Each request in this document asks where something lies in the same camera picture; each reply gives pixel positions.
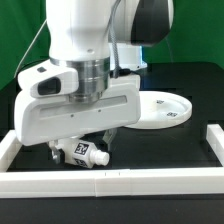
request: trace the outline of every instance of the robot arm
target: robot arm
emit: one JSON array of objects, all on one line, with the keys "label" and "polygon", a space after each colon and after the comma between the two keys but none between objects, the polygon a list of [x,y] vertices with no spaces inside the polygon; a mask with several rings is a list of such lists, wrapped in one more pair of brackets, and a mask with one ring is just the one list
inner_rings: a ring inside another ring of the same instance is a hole
[{"label": "robot arm", "polygon": [[[15,129],[24,145],[79,137],[140,118],[140,78],[109,78],[108,32],[115,2],[46,0],[50,60],[18,79],[22,91]],[[123,0],[115,21],[118,41],[152,46],[169,32],[172,15],[172,0]]]}]

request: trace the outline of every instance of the green backdrop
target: green backdrop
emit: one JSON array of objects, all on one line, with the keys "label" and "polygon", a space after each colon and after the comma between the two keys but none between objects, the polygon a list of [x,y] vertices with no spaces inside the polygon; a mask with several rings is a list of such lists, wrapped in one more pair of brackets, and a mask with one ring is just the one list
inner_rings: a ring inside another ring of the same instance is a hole
[{"label": "green backdrop", "polygon": [[[207,61],[224,68],[224,1],[174,0],[175,19],[168,42],[174,62]],[[45,19],[45,0],[2,0],[0,7],[0,89],[15,69]],[[26,63],[48,56],[44,30]],[[164,40],[143,49],[146,62],[171,62]]]}]

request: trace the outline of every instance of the black label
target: black label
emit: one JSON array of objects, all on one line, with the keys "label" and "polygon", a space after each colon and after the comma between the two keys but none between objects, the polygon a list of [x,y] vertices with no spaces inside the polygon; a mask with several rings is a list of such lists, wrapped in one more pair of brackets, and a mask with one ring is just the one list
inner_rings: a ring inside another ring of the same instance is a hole
[{"label": "black label", "polygon": [[85,155],[88,148],[89,148],[89,145],[79,143],[76,150],[75,150],[75,153],[80,154],[80,155]]},{"label": "black label", "polygon": [[162,101],[162,100],[157,100],[157,103],[158,103],[158,104],[163,104],[164,101]]},{"label": "black label", "polygon": [[167,114],[168,117],[176,117],[177,115],[178,115],[177,113],[172,113],[172,112]]},{"label": "black label", "polygon": [[37,71],[39,73],[43,73],[43,72],[46,72],[47,70],[44,67],[40,67],[40,68],[37,69]]},{"label": "black label", "polygon": [[85,161],[83,161],[83,160],[75,159],[75,161],[79,166],[88,167],[87,164],[85,163]]}]

